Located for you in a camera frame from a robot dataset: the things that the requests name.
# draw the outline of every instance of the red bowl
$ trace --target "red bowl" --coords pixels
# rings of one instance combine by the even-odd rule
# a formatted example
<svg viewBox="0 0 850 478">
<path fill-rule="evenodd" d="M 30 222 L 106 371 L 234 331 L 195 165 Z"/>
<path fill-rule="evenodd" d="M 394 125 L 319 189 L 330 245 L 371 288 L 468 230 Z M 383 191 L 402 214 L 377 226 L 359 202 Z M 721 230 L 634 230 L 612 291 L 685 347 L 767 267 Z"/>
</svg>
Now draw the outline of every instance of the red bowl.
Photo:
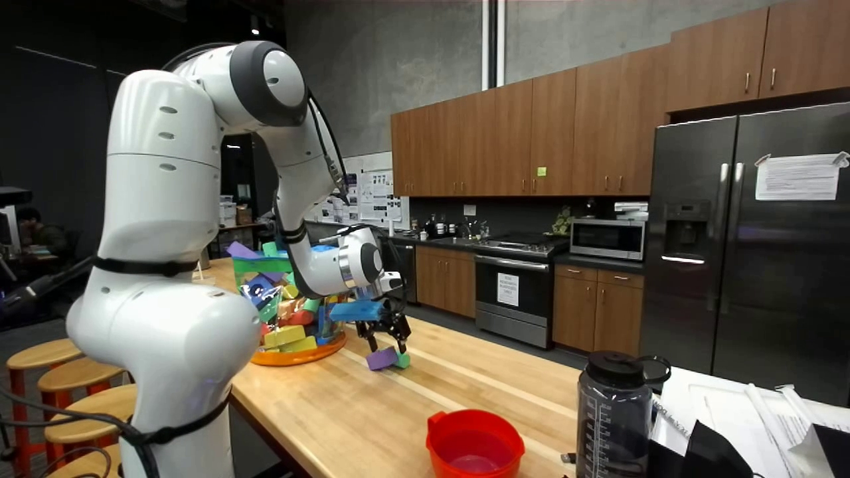
<svg viewBox="0 0 850 478">
<path fill-rule="evenodd" d="M 525 454 L 521 433 L 484 409 L 428 417 L 424 446 L 439 478 L 512 478 Z"/>
</svg>

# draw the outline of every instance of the floor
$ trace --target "floor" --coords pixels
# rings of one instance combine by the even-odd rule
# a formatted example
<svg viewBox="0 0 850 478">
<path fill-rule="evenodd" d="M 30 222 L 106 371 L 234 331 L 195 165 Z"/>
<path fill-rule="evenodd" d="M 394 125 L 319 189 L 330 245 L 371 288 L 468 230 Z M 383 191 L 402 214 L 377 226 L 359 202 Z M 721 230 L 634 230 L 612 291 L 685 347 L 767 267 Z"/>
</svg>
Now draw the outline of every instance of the floor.
<svg viewBox="0 0 850 478">
<path fill-rule="evenodd" d="M 451 326 L 456 331 L 464 333 L 475 333 L 475 336 L 485 336 L 551 360 L 560 360 L 560 364 L 572 364 L 572 365 L 585 365 L 585 355 L 582 352 L 572 352 L 567 347 L 551 347 L 551 349 L 540 349 L 531 344 L 521 344 L 488 331 L 478 331 L 474 320 L 468 319 L 456 319 L 450 314 L 439 314 L 434 308 L 406 308 L 410 316 L 442 324 L 442 326 Z M 5 357 L 17 349 L 23 349 L 30 344 L 45 343 L 45 340 L 57 340 L 63 336 L 63 314 L 62 311 L 34 311 L 26 319 L 18 319 L 17 324 L 3 324 L 0 320 L 0 364 L 5 364 Z M 3 365 L 0 373 L 0 384 L 3 391 L 9 391 L 9 371 Z M 11 400 L 0 396 L 0 417 L 9 420 L 11 417 Z M 250 428 L 250 421 L 232 409 L 232 444 L 234 444 L 234 466 L 236 466 L 236 478 L 278 478 L 288 476 L 288 466 L 281 466 L 276 450 Z M 14 478 L 14 469 L 9 461 L 0 461 L 0 478 Z"/>
</svg>

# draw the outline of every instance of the stainless steel refrigerator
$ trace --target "stainless steel refrigerator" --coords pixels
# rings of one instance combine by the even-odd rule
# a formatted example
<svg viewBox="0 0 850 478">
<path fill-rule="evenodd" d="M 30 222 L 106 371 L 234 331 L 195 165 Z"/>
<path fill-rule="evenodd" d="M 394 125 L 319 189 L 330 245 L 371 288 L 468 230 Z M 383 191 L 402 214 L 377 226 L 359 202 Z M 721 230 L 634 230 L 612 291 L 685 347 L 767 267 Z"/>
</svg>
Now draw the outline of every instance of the stainless steel refrigerator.
<svg viewBox="0 0 850 478">
<path fill-rule="evenodd" d="M 644 352 L 850 400 L 850 104 L 657 130 Z"/>
</svg>

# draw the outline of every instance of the plate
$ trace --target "plate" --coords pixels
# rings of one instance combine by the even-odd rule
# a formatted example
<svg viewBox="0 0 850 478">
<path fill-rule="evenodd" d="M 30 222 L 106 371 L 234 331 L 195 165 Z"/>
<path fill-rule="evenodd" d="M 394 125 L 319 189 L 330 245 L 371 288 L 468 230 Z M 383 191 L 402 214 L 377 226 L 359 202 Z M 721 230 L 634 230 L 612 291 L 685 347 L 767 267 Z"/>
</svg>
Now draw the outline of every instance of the plate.
<svg viewBox="0 0 850 478">
<path fill-rule="evenodd" d="M 254 349 L 254 355 L 250 360 L 257 365 L 297 365 L 297 364 L 322 360 L 322 357 L 337 352 L 343 344 L 346 344 L 346 331 L 337 331 L 322 347 L 300 349 L 300 352 Z"/>
</svg>

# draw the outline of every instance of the stool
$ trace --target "stool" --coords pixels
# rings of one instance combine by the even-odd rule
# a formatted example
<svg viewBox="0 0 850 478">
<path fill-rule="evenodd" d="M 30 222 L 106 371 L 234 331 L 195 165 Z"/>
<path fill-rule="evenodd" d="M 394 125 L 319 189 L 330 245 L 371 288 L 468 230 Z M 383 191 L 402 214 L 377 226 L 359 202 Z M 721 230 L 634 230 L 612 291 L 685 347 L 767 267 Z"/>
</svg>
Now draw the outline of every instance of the stool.
<svg viewBox="0 0 850 478">
<path fill-rule="evenodd" d="M 38 391 L 42 392 L 42 403 L 57 405 L 57 409 L 66 409 L 71 403 L 71 392 L 83 391 L 87 396 L 102 392 L 110 388 L 110 379 L 119 376 L 122 369 L 114 364 L 102 364 L 94 357 L 71 357 L 62 365 L 53 365 L 50 371 L 45 371 L 38 379 Z M 49 446 L 49 461 L 58 461 L 63 446 Z"/>
<path fill-rule="evenodd" d="M 71 343 L 71 340 L 50 340 L 50 343 L 41 343 L 41 344 L 33 344 L 26 349 L 18 349 L 14 352 L 9 360 L 5 360 L 5 369 L 9 369 L 9 379 L 11 379 L 11 392 L 14 396 L 26 396 L 26 371 L 45 371 L 50 365 L 58 365 L 63 360 L 71 360 L 83 355 L 83 349 Z M 17 421 L 26 421 L 26 405 L 23 403 L 14 403 L 14 420 Z M 45 450 L 45 444 L 34 444 L 30 437 L 30 429 L 26 428 L 17 428 L 17 456 L 14 456 L 14 466 L 21 478 L 30 476 L 30 464 L 33 464 L 33 456 Z"/>
<path fill-rule="evenodd" d="M 110 464 L 106 464 L 106 456 L 102 450 L 91 450 L 91 454 L 83 454 L 75 461 L 58 466 L 49 478 L 79 478 L 79 476 L 118 478 L 118 466 L 122 461 L 122 450 L 119 450 L 118 444 L 106 446 L 103 450 L 110 454 Z"/>
<path fill-rule="evenodd" d="M 66 405 L 70 410 L 86 410 L 86 413 L 112 413 L 122 421 L 131 420 L 135 409 L 135 381 L 106 388 L 96 396 L 86 396 Z M 63 425 L 45 428 L 49 441 L 49 456 L 50 466 L 62 464 L 62 456 L 66 449 L 83 446 L 83 444 L 114 444 L 118 428 L 99 420 L 78 420 Z"/>
</svg>

